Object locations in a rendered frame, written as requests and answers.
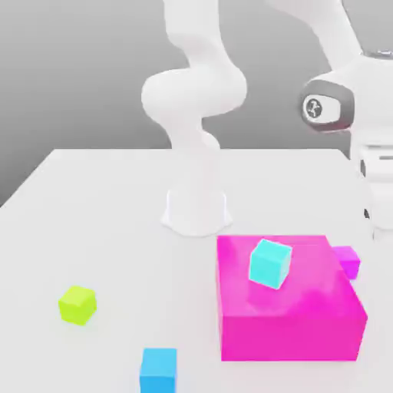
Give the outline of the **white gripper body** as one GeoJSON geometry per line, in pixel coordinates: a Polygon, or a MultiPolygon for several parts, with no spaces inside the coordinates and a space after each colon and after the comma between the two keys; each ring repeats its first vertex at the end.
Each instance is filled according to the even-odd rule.
{"type": "Polygon", "coordinates": [[[364,212],[374,228],[393,231],[393,183],[370,183],[364,212]]]}

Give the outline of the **small magenta cube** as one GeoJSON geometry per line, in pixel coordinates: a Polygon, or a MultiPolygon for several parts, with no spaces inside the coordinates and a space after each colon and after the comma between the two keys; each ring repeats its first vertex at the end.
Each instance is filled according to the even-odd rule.
{"type": "Polygon", "coordinates": [[[333,246],[332,250],[347,278],[350,280],[356,279],[361,261],[353,248],[350,246],[333,246]]]}

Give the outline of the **small cyan cube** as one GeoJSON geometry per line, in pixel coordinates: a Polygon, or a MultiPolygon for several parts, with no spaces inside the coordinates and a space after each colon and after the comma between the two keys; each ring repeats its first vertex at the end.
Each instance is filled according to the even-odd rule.
{"type": "Polygon", "coordinates": [[[249,280],[274,290],[289,274],[292,247],[262,239],[250,253],[249,280]]]}

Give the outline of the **small blue cube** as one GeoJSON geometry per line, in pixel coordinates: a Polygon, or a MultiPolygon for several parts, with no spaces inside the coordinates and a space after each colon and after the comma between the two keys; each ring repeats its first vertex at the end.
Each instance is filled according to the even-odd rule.
{"type": "Polygon", "coordinates": [[[139,382],[140,393],[177,393],[177,350],[145,348],[139,382]]]}

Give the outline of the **small lime green cube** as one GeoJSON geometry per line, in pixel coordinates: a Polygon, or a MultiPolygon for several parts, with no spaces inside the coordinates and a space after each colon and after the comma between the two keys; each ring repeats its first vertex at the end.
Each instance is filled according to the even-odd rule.
{"type": "Polygon", "coordinates": [[[58,300],[61,318],[75,325],[85,325],[97,310],[94,290],[71,286],[58,300]]]}

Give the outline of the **large pink box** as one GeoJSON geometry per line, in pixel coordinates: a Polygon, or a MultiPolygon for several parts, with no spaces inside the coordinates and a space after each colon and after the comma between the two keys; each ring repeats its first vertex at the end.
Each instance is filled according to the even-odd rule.
{"type": "Polygon", "coordinates": [[[368,320],[323,235],[269,236],[292,247],[278,290],[250,282],[249,257],[262,236],[216,239],[221,359],[239,362],[354,361],[368,320]]]}

